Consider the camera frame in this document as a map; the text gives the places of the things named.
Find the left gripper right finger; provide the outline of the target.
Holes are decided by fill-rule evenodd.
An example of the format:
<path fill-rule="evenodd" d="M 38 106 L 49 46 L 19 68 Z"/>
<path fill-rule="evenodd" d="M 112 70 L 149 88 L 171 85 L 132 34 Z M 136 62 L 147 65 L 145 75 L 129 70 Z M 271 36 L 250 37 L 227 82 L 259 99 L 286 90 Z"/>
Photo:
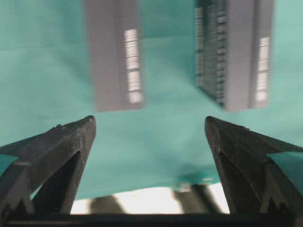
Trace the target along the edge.
<path fill-rule="evenodd" d="M 231 217 L 302 221 L 302 147 L 212 116 L 205 135 Z"/>

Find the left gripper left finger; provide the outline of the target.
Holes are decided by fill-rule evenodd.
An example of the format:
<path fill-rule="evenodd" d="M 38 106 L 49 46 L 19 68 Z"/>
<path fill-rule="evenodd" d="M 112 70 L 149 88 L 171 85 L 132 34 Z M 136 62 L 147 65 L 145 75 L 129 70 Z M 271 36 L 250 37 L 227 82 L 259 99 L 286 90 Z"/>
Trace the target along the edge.
<path fill-rule="evenodd" d="M 2 146 L 0 153 L 15 160 L 0 176 L 1 221 L 69 214 L 95 136 L 91 115 Z"/>

